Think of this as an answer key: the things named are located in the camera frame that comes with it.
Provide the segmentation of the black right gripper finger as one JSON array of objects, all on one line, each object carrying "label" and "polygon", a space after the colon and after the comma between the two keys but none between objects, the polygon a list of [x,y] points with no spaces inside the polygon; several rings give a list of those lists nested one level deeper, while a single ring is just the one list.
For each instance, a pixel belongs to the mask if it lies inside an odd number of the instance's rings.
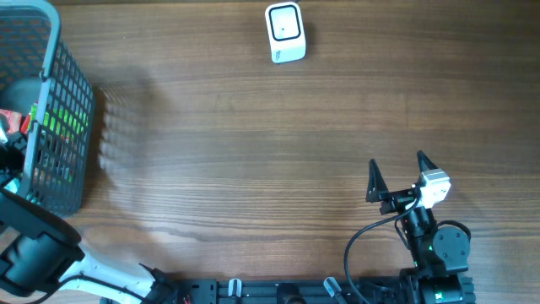
[{"label": "black right gripper finger", "polygon": [[438,169],[438,166],[422,150],[417,152],[417,160],[420,172]]},{"label": "black right gripper finger", "polygon": [[369,203],[380,202],[387,199],[388,193],[388,187],[379,166],[375,159],[371,159],[369,161],[369,181],[365,200]]}]

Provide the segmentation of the small red white packet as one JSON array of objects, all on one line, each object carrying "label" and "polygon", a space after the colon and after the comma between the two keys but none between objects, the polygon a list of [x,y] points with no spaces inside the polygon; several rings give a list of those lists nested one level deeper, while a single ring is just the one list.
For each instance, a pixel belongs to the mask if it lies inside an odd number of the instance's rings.
[{"label": "small red white packet", "polygon": [[7,134],[16,133],[20,130],[22,123],[22,115],[20,113],[4,109],[1,109],[0,113],[3,130]]}]

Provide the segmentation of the red stick sachet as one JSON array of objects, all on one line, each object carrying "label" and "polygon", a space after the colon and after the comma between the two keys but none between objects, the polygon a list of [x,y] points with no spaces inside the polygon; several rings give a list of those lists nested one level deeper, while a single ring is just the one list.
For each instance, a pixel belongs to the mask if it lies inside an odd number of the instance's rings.
[{"label": "red stick sachet", "polygon": [[24,120],[22,121],[20,130],[19,130],[21,133],[24,133],[24,134],[28,133],[30,123],[34,119],[34,116],[35,114],[33,112],[30,112],[26,117],[24,117]]}]

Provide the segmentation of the green snack bag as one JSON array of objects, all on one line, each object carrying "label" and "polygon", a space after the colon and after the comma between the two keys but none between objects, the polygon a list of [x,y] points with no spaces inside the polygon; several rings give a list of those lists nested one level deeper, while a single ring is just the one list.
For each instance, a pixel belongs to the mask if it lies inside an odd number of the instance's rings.
[{"label": "green snack bag", "polygon": [[83,140],[86,139],[89,117],[80,110],[72,114],[64,106],[54,106],[52,113],[45,111],[38,142],[45,145],[37,154],[38,168],[34,169],[34,183],[52,183],[60,187],[62,182],[74,183],[78,171],[85,168]]}]

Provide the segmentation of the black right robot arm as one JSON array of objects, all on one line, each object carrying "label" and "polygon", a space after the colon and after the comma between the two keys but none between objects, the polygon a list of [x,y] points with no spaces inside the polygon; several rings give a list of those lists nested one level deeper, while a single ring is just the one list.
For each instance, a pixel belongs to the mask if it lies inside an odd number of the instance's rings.
[{"label": "black right robot arm", "polygon": [[408,189],[390,191],[375,160],[369,162],[366,200],[395,214],[398,235],[411,253],[413,267],[400,271],[408,303],[474,303],[468,271],[471,231],[455,220],[437,221],[433,208],[446,199],[451,179],[423,152],[417,153],[419,177]]}]

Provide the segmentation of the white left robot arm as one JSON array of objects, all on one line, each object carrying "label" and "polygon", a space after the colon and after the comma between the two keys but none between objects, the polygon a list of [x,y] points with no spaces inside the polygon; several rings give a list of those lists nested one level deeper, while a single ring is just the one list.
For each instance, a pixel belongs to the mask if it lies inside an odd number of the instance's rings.
[{"label": "white left robot arm", "polygon": [[178,287],[159,269],[125,265],[81,244],[66,221],[1,189],[1,231],[19,235],[1,252],[1,289],[42,303],[60,290],[79,290],[102,303],[175,303]]}]

